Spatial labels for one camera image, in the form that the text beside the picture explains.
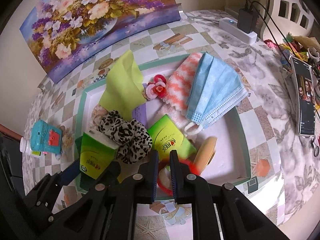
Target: green tissue pack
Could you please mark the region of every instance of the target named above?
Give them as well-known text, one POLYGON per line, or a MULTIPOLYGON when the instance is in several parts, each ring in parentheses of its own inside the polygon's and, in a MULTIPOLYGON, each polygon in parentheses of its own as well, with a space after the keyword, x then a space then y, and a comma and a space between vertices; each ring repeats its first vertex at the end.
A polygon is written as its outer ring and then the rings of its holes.
POLYGON ((118 144, 99 131, 84 132, 81 142, 80 171, 97 179, 114 160, 118 148, 118 144))
POLYGON ((187 159, 196 154, 196 148, 182 134, 166 114, 148 130, 152 137, 152 147, 159 153, 159 159, 169 158, 172 150, 177 150, 178 156, 187 159))

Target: black power adapter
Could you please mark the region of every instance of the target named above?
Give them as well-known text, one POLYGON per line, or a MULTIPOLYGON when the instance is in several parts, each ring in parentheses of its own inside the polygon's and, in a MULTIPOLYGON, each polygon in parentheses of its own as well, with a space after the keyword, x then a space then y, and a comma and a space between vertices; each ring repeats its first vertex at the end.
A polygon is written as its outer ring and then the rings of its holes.
POLYGON ((258 20, 258 13, 252 9, 252 6, 248 8, 248 2, 246 1, 244 8, 239 10, 238 16, 238 29, 245 33, 253 32, 258 20))

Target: scissors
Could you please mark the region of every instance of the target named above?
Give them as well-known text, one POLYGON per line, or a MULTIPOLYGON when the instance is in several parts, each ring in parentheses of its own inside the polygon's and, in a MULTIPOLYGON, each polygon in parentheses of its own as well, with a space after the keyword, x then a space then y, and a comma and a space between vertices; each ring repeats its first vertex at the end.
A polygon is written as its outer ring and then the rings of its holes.
POLYGON ((315 144, 315 139, 316 137, 313 137, 313 139, 311 140, 311 146, 313 148, 313 156, 318 157, 320 148, 318 145, 315 144))

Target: smartphone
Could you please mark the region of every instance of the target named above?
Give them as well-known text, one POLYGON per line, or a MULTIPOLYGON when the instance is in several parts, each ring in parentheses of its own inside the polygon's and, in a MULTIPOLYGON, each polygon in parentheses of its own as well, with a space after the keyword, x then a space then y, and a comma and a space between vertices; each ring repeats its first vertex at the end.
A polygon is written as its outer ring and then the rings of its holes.
POLYGON ((300 136, 314 136, 315 134, 315 98, 312 83, 312 70, 306 62, 292 57, 292 78, 296 90, 296 121, 297 134, 300 136))

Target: teal container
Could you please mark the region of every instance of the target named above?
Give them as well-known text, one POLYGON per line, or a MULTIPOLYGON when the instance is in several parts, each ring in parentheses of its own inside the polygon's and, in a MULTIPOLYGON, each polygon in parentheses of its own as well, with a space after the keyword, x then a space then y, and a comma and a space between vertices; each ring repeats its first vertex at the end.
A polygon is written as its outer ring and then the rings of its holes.
POLYGON ((31 150, 60 154, 62 131, 43 120, 37 121, 31 131, 31 150))

